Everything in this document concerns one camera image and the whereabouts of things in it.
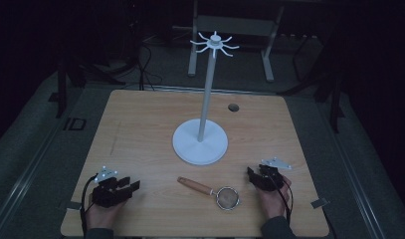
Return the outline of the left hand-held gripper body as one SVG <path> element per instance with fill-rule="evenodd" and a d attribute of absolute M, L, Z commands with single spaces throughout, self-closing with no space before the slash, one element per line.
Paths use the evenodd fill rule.
<path fill-rule="evenodd" d="M 98 185 L 92 192 L 92 203 L 109 208 L 126 201 L 132 196 L 132 192 L 126 192 L 124 187 L 118 187 L 118 172 L 106 166 L 97 173 L 94 182 Z"/>

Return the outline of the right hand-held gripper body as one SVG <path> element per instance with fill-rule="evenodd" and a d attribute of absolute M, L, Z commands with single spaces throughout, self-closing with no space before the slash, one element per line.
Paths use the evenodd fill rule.
<path fill-rule="evenodd" d="M 279 173 L 280 169 L 291 169 L 292 166 L 277 157 L 262 159 L 259 164 L 259 173 L 261 179 L 259 183 L 252 183 L 256 187 L 265 191 L 275 191 L 281 189 L 284 185 L 283 176 Z"/>

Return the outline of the wooden handled mesh strainer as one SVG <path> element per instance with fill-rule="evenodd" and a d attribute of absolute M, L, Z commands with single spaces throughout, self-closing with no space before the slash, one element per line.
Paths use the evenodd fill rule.
<path fill-rule="evenodd" d="M 179 176 L 177 181 L 193 190 L 196 190 L 205 195 L 214 196 L 217 205 L 222 210 L 233 210 L 240 203 L 239 193 L 236 189 L 229 186 L 224 186 L 215 191 L 212 187 L 196 182 L 186 177 Z"/>

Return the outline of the white hook stand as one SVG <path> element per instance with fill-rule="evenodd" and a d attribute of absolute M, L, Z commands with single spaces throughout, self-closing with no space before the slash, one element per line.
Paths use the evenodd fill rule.
<path fill-rule="evenodd" d="M 193 46 L 203 46 L 196 53 L 209 51 L 201 115 L 199 119 L 183 122 L 175 130 L 172 146 L 183 161 L 193 165 L 209 165 L 219 161 L 228 149 L 226 132 L 219 124 L 208 119 L 217 55 L 222 52 L 225 56 L 232 57 L 227 49 L 235 50 L 238 46 L 229 46 L 231 37 L 223 39 L 216 31 L 209 38 L 201 33 L 199 37 L 202 42 L 191 42 Z"/>

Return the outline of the person's left hand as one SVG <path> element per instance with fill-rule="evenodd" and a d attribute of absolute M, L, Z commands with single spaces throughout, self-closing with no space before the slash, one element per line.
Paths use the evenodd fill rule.
<path fill-rule="evenodd" d="M 89 229 L 103 228 L 111 229 L 114 225 L 118 213 L 126 201 L 119 203 L 116 206 L 105 208 L 96 204 L 89 207 L 86 212 L 87 227 Z"/>

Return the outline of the person's right hand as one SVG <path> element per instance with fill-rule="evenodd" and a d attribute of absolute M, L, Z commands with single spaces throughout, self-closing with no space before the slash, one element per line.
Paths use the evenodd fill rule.
<path fill-rule="evenodd" d="M 267 219 L 277 216 L 285 216 L 287 202 L 290 199 L 289 189 L 292 184 L 285 176 L 283 177 L 284 185 L 279 191 L 265 191 L 256 188 L 263 212 Z"/>

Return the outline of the grey tape strip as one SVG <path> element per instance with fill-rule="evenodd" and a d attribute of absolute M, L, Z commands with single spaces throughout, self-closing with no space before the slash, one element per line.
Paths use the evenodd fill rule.
<path fill-rule="evenodd" d="M 75 201 L 61 201 L 58 208 L 61 210 L 80 210 L 82 208 L 82 204 Z"/>
<path fill-rule="evenodd" d="M 310 205 L 312 206 L 313 209 L 317 209 L 319 207 L 323 207 L 325 205 L 327 205 L 329 203 L 329 201 L 326 198 L 319 198 L 315 201 L 313 201 Z"/>

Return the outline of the dark metal stand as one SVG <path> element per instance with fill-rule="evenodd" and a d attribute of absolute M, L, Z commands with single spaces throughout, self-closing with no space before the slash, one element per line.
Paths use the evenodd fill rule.
<path fill-rule="evenodd" d="M 56 118 L 59 119 L 67 108 L 68 81 L 74 87 L 82 88 L 86 84 L 82 66 L 84 60 L 72 51 L 62 53 L 57 68 L 57 90 L 51 93 L 49 101 L 58 106 Z"/>
<path fill-rule="evenodd" d="M 313 98 L 317 103 L 324 103 L 331 98 L 329 123 L 335 133 L 338 133 L 339 100 L 342 83 L 340 59 L 335 53 L 335 30 L 341 15 L 336 14 L 328 21 L 326 32 L 319 39 L 322 50 L 318 54 L 311 69 L 304 75 L 302 81 L 288 90 L 278 92 L 279 96 L 292 96 L 310 86 L 317 85 Z"/>

